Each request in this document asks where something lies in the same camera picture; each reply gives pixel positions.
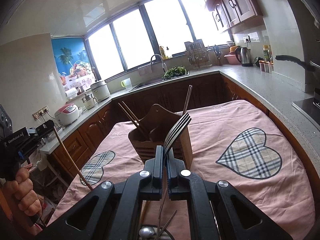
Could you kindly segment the person's left hand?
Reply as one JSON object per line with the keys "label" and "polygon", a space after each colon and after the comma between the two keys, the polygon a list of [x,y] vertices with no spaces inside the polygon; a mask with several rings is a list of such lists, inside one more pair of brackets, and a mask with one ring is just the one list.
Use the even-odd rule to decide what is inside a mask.
{"label": "person's left hand", "polygon": [[6,181],[2,187],[3,194],[9,202],[13,200],[13,205],[16,205],[19,210],[23,211],[28,216],[42,215],[42,206],[40,200],[33,190],[33,182],[29,178],[29,170],[31,164],[21,167],[13,181]]}

